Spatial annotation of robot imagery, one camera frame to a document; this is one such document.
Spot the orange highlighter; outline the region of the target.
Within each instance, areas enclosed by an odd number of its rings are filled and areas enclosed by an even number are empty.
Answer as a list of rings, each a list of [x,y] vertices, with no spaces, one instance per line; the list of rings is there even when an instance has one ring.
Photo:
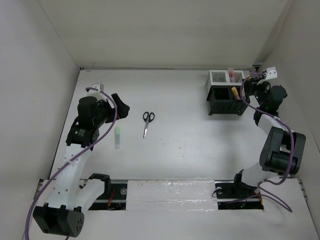
[[[232,88],[231,88],[231,91],[232,91],[232,93],[233,93],[233,95],[234,95],[234,98],[235,98],[236,100],[240,100],[240,96],[239,96],[239,93],[238,93],[237,88],[236,88],[236,87],[232,87]]]

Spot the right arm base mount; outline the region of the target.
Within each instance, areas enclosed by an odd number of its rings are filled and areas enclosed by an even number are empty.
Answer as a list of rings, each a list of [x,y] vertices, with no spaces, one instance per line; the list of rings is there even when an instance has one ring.
[[[217,199],[218,210],[264,210],[257,187],[242,182],[242,174],[233,180],[215,180],[212,197]]]

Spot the green highlighter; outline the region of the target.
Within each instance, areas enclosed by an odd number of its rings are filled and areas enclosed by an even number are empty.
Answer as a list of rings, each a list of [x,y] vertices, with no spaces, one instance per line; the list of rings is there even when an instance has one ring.
[[[121,128],[116,126],[114,129],[114,147],[115,149],[120,149],[121,145]]]

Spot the black handled scissors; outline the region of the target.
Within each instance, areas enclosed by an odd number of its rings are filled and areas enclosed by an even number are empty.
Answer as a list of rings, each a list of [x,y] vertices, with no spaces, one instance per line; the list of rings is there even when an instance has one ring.
[[[145,138],[147,135],[149,124],[155,119],[155,114],[153,112],[146,111],[143,113],[142,118],[145,122],[144,131],[143,131],[143,138]]]

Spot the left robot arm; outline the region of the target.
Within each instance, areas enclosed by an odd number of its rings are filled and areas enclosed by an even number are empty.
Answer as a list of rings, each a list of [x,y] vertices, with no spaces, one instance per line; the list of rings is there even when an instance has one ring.
[[[86,90],[66,138],[63,164],[40,192],[51,182],[54,186],[44,205],[34,201],[27,215],[27,220],[34,219],[45,234],[76,238],[83,229],[85,212],[98,197],[107,198],[112,191],[107,174],[93,173],[83,187],[79,187],[80,177],[94,146],[106,137],[99,134],[99,128],[126,118],[130,107],[117,93],[108,96],[93,87]]]

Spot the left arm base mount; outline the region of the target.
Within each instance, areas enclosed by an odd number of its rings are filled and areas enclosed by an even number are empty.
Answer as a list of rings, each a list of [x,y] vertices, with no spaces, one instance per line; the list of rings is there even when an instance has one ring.
[[[89,208],[90,211],[124,211],[127,203],[127,180],[111,180],[107,174],[93,173],[89,179],[80,179],[79,189],[83,189],[88,180],[98,179],[104,182],[104,192]]]

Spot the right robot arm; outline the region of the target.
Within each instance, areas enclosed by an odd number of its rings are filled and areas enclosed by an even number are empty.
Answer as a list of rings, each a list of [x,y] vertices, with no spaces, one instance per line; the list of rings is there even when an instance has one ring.
[[[250,107],[249,97],[254,96],[258,107],[254,108],[255,124],[267,135],[259,161],[247,169],[242,169],[234,177],[231,191],[237,197],[255,193],[260,182],[271,182],[271,178],[281,176],[277,185],[288,176],[296,175],[301,167],[306,136],[295,132],[279,117],[279,107],[288,96],[281,85],[271,85],[266,74],[256,73],[243,79],[240,95]]]

